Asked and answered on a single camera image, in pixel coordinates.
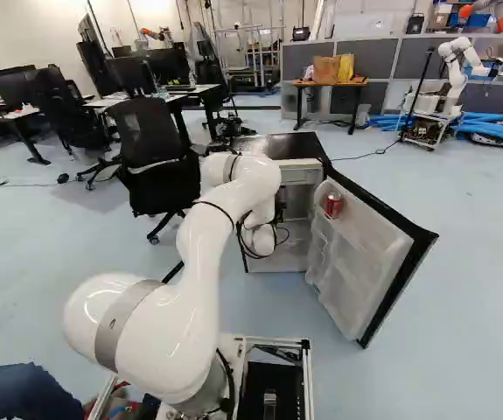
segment silver band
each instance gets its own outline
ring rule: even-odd
[[[161,286],[164,284],[158,280],[143,280],[135,283],[105,311],[94,340],[95,358],[100,365],[114,372],[117,371],[115,353],[122,329],[144,298]]]

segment cardboard box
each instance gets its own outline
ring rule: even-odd
[[[428,29],[440,30],[447,27],[450,13],[453,10],[453,4],[440,3],[430,8],[430,20]]]

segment yellow bag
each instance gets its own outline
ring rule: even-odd
[[[354,76],[354,54],[340,56],[339,83],[346,83]]]

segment black office chair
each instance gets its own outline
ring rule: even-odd
[[[135,217],[165,214],[147,234],[152,245],[174,215],[200,196],[199,155],[182,140],[170,110],[159,98],[136,98],[108,108],[121,137],[121,166],[116,176],[129,190]]]
[[[45,115],[68,154],[73,155],[71,146],[93,151],[111,150],[112,139],[106,131],[104,117],[82,106],[81,95],[80,99],[73,96],[70,84],[62,78],[58,67],[37,71],[31,81],[31,95],[32,103]],[[118,156],[110,161],[99,158],[96,165],[78,172],[76,179],[82,181],[85,175],[92,174],[86,183],[86,188],[92,190],[95,177],[113,165],[119,165]]]
[[[234,96],[230,92],[230,88],[222,73],[220,62],[215,57],[213,49],[207,50],[201,48],[201,53],[205,57],[203,61],[196,63],[197,81],[199,84],[220,84],[220,88],[210,91],[206,96],[206,101],[209,108],[216,113],[214,123],[218,133],[219,144],[227,146],[235,137],[251,136],[257,134],[254,129],[248,129],[241,124],[243,121],[240,119],[235,106]],[[226,102],[232,102],[235,114],[228,112],[227,118],[220,116],[220,111]],[[207,128],[208,122],[202,123],[203,128]],[[211,144],[211,149],[216,149],[216,146]]]

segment gray floor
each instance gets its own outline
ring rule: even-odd
[[[242,112],[260,132],[286,132],[277,111]],[[185,113],[206,141],[199,111]],[[316,130],[332,158],[390,144],[377,129]],[[27,164],[22,144],[0,148],[0,178],[52,182],[83,168],[58,142],[39,146],[48,167]],[[221,278],[223,331],[309,336],[318,419],[503,418],[503,150],[449,141],[434,153],[397,144],[385,156],[337,162],[371,193],[441,237],[372,346],[347,343],[300,275],[246,276],[232,243]],[[0,364],[36,361],[78,398],[105,374],[63,339],[61,311],[88,276],[110,270],[160,277],[177,262],[175,228],[161,245],[144,236],[118,182],[0,188]]]

